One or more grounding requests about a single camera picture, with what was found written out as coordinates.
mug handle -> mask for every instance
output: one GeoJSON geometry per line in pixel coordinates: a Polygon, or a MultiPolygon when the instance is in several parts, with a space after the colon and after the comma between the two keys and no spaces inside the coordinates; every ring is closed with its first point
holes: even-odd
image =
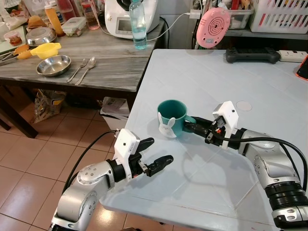
{"type": "Polygon", "coordinates": [[[197,123],[197,121],[194,118],[190,117],[189,115],[185,116],[184,120],[188,120],[189,122],[194,123],[194,124],[197,123]]]}

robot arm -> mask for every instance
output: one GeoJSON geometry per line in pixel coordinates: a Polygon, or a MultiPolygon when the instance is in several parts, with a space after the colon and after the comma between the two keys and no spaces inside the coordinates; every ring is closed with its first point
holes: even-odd
{"type": "Polygon", "coordinates": [[[49,231],[85,231],[99,199],[117,182],[130,181],[142,173],[151,177],[172,163],[170,155],[160,157],[150,165],[141,161],[139,152],[153,143],[153,138],[141,141],[129,130],[122,129],[115,142],[114,159],[79,171],[75,182],[61,196],[49,231]]]}
{"type": "Polygon", "coordinates": [[[292,162],[272,141],[229,142],[222,138],[246,139],[270,137],[247,129],[234,129],[237,124],[231,102],[220,104],[213,112],[214,122],[194,117],[197,123],[185,123],[185,129],[205,138],[208,144],[238,150],[255,168],[261,186],[269,198],[275,225],[283,230],[308,231],[308,198],[300,185],[292,162]]]}

white bunny ear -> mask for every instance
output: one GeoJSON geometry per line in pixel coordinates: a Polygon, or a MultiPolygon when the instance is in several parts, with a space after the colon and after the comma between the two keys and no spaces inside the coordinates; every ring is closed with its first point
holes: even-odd
{"type": "Polygon", "coordinates": [[[169,121],[168,121],[168,127],[173,127],[173,125],[175,124],[175,118],[172,117],[169,121]]]}
{"type": "Polygon", "coordinates": [[[158,120],[159,123],[163,124],[162,114],[160,114],[160,112],[158,112],[158,120]]]}

white kitchen appliance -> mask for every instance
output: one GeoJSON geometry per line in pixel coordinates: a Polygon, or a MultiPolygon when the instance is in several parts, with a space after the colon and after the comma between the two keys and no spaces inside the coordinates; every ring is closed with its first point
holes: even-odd
{"type": "MultiPolygon", "coordinates": [[[[132,39],[129,5],[131,0],[105,0],[105,23],[113,36],[132,39]]],[[[145,14],[146,32],[159,24],[159,0],[142,0],[145,14]]]]}

cup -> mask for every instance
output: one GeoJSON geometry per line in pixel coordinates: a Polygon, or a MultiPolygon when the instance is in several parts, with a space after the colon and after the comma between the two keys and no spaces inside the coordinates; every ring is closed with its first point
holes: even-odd
{"type": "Polygon", "coordinates": [[[4,39],[4,35],[6,33],[8,33],[10,30],[8,29],[8,27],[6,26],[5,23],[1,22],[0,23],[0,41],[5,41],[4,39]]]}
{"type": "Polygon", "coordinates": [[[168,138],[175,138],[184,132],[184,122],[196,123],[187,115],[187,107],[178,100],[166,100],[157,108],[159,131],[168,138]]]}

